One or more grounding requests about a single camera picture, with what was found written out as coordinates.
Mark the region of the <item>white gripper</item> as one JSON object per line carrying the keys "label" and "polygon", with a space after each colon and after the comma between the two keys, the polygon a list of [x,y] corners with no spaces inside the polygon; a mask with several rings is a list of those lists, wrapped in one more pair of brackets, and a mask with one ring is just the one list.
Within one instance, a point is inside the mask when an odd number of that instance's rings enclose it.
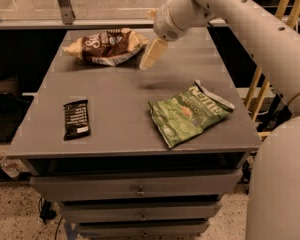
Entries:
{"label": "white gripper", "polygon": [[167,50],[168,42],[177,41],[194,26],[206,26],[215,16],[195,0],[168,0],[158,9],[148,10],[147,18],[154,20],[153,30],[160,38],[147,45],[139,64],[141,70],[154,66]]}

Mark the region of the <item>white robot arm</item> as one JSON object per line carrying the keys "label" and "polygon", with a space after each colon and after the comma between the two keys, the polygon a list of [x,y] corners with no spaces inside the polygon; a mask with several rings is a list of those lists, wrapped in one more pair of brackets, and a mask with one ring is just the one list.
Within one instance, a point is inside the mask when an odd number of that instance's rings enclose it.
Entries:
{"label": "white robot arm", "polygon": [[254,160],[246,240],[300,240],[300,34],[252,0],[169,0],[153,29],[174,42],[214,17],[226,21],[292,113]]}

